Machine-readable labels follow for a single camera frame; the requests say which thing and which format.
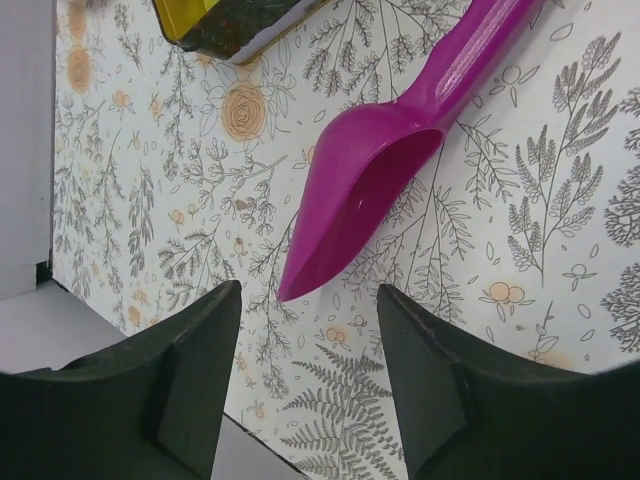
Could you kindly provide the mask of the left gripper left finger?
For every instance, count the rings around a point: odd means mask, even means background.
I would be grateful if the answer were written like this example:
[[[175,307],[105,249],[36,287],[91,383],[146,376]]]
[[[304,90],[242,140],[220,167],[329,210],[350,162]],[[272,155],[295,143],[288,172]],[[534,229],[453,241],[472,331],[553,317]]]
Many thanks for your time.
[[[1,377],[5,479],[207,479],[242,310],[226,281],[61,369]]]

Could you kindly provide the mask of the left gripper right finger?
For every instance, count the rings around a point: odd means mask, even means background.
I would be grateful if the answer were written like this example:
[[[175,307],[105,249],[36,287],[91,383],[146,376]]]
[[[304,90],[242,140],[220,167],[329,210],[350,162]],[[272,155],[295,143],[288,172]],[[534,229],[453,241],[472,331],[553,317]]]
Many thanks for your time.
[[[597,374],[543,365],[377,293],[412,479],[635,479],[639,366]]]

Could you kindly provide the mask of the purple plastic scoop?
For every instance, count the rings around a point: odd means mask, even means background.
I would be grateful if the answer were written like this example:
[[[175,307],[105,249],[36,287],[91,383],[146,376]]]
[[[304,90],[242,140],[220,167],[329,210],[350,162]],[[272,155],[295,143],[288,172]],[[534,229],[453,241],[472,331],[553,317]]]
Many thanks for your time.
[[[358,255],[540,8],[531,0],[473,0],[403,94],[351,108],[325,127],[302,194],[280,301],[316,290]]]

